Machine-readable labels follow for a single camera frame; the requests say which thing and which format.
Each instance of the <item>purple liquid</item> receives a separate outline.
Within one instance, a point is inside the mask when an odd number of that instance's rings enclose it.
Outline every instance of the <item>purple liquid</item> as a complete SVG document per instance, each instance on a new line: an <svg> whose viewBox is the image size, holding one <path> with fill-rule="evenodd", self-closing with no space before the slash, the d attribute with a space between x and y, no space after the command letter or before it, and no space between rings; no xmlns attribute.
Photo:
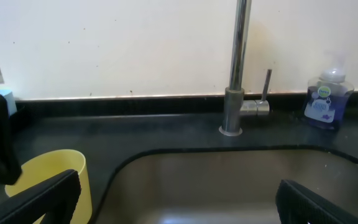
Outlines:
<svg viewBox="0 0 358 224"><path fill-rule="evenodd" d="M316 86L311 86L308 88L308 94L306 96L305 103L302 107L302 112L305 112L306 106L313 103L312 94L317 92L318 88ZM323 129L335 129L338 130L342 124L343 114L345 112L346 103L351 95L351 92L347 92L344 96L334 96L330 95L329 98L331 100L331 106L329 110L335 110L334 120L332 123L325 123L322 121L318 121L307 116L304 116L303 119L310 125L316 126Z"/></svg>

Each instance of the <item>green logo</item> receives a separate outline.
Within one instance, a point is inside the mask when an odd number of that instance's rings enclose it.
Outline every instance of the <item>green logo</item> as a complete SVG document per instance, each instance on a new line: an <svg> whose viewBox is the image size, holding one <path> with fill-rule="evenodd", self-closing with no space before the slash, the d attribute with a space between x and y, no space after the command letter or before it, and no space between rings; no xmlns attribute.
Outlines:
<svg viewBox="0 0 358 224"><path fill-rule="evenodd" d="M331 89L327 86L322 86L320 88L318 88L318 95L325 98L325 97L329 97L331 94Z"/></svg>

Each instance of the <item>soap bottle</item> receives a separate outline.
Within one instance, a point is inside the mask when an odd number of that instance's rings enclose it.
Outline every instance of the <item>soap bottle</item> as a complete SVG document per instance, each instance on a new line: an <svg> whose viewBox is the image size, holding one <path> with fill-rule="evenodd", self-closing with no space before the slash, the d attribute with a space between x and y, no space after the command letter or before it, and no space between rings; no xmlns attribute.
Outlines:
<svg viewBox="0 0 358 224"><path fill-rule="evenodd" d="M336 66L325 70L320 77L309 80L303 105L307 123L323 129L339 129L347 100L354 91L353 85L346 82L345 77L341 66Z"/></svg>

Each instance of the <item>sink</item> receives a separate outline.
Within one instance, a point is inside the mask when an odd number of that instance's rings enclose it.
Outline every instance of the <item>sink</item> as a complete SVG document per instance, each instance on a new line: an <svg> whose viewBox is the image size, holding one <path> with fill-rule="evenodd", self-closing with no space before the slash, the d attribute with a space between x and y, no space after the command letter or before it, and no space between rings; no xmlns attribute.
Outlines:
<svg viewBox="0 0 358 224"><path fill-rule="evenodd" d="M96 223L280 223L282 179L358 217L358 165L305 149L141 157L112 180Z"/></svg>

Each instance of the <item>white wall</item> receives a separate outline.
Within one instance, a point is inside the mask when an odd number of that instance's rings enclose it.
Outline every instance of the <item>white wall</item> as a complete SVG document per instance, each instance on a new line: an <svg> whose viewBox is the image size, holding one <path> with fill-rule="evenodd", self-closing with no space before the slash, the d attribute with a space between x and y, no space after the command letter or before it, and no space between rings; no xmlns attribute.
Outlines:
<svg viewBox="0 0 358 224"><path fill-rule="evenodd" d="M236 0L0 0L0 66L23 100L223 94L235 9ZM358 0L254 0L243 87L260 93L272 68L272 92L304 92L331 63L326 51L345 53L358 90Z"/></svg>

